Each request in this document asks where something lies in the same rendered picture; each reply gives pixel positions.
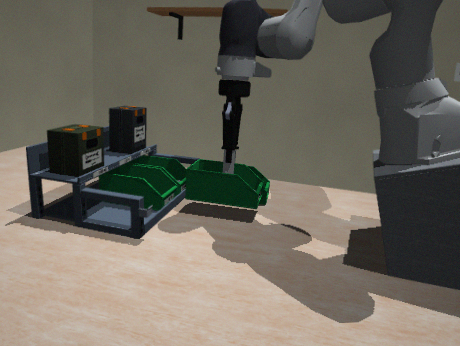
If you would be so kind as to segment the dark grey metal shelf rack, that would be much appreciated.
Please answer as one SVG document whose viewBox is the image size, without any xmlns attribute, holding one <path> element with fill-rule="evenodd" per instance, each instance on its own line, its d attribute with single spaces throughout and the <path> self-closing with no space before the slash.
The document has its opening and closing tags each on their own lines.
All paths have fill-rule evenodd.
<svg viewBox="0 0 460 346">
<path fill-rule="evenodd" d="M 156 211 L 152 210 L 152 206 L 144 209 L 144 197 L 142 196 L 99 190 L 99 182 L 86 188 L 85 182 L 145 154 L 148 154 L 148 156 L 177 159 L 180 163 L 191 165 L 199 159 L 160 154 L 157 153 L 156 147 L 157 144 L 150 147 L 146 146 L 145 149 L 131 155 L 110 152 L 109 126 L 106 126 L 104 127 L 105 166 L 79 177 L 50 173 L 48 142 L 26 147 L 32 218 L 40 219 L 48 216 L 73 221 L 76 227 L 140 239 L 185 198 L 186 188 L 162 209 Z M 73 195 L 44 209 L 42 179 L 71 183 Z"/>
</svg>

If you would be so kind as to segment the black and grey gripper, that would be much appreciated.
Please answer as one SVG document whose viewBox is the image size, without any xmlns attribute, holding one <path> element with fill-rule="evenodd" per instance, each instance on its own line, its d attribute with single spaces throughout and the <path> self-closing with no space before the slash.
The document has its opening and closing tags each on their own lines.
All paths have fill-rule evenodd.
<svg viewBox="0 0 460 346">
<path fill-rule="evenodd" d="M 223 173 L 234 174 L 234 163 L 236 159 L 236 149 L 239 149 L 238 136 L 240 128 L 240 120 L 242 114 L 241 98 L 249 97 L 250 85 L 249 81 L 239 80 L 220 80 L 219 95 L 226 96 L 226 104 L 222 111 L 223 118 Z M 239 97 L 238 97 L 239 96 Z M 232 112 L 233 111 L 233 112 Z"/>
</svg>

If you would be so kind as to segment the green bin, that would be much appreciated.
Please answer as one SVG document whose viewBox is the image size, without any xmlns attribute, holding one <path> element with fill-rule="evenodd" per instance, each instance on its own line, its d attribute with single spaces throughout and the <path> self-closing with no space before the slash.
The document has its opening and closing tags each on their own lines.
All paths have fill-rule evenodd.
<svg viewBox="0 0 460 346">
<path fill-rule="evenodd" d="M 186 169 L 185 199 L 257 209 L 263 185 L 245 164 L 234 163 L 234 174 L 228 174 L 223 162 L 198 159 Z"/>
<path fill-rule="evenodd" d="M 266 202 L 267 202 L 266 199 L 268 198 L 268 194 L 269 194 L 268 188 L 270 187 L 270 181 L 264 175 L 262 175 L 254 166 L 247 166 L 247 167 L 249 167 L 264 182 L 263 195 L 262 195 L 262 198 L 259 204 L 266 205 Z"/>
<path fill-rule="evenodd" d="M 178 185 L 178 194 L 186 188 L 186 168 L 177 159 L 143 155 L 126 164 L 160 168 Z"/>
<path fill-rule="evenodd" d="M 176 183 L 160 168 L 130 164 L 100 175 L 99 190 L 142 196 L 144 209 L 156 211 L 176 197 Z"/>
</svg>

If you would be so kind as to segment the black storage case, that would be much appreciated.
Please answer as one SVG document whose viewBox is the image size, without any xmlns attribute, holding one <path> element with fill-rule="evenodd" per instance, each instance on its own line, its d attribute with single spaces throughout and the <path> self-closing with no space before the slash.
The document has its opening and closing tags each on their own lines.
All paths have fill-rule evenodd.
<svg viewBox="0 0 460 346">
<path fill-rule="evenodd" d="M 110 152 L 132 154 L 146 148 L 146 107 L 120 107 L 109 108 Z"/>
</svg>

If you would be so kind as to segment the dark green tool case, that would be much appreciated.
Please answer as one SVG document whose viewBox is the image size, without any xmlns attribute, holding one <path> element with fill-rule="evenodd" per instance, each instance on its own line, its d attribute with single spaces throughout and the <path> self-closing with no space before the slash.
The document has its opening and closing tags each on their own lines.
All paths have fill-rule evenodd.
<svg viewBox="0 0 460 346">
<path fill-rule="evenodd" d="M 50 173 L 79 177 L 104 166 L 103 127 L 77 125 L 47 130 Z"/>
</svg>

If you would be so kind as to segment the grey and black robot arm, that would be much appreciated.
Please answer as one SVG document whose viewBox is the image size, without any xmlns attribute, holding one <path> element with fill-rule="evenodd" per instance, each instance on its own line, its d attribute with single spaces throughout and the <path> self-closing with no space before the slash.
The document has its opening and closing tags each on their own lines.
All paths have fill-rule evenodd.
<svg viewBox="0 0 460 346">
<path fill-rule="evenodd" d="M 256 62 L 255 53 L 301 60 L 314 44 L 322 5 L 340 24 L 392 10 L 369 55 L 379 89 L 379 161 L 430 165 L 460 158 L 460 102 L 447 96 L 447 81 L 435 78 L 434 70 L 431 32 L 442 1 L 294 0 L 290 11 L 273 17 L 256 0 L 231 0 L 223 7 L 215 72 L 227 80 L 270 78 L 271 69 Z"/>
</svg>

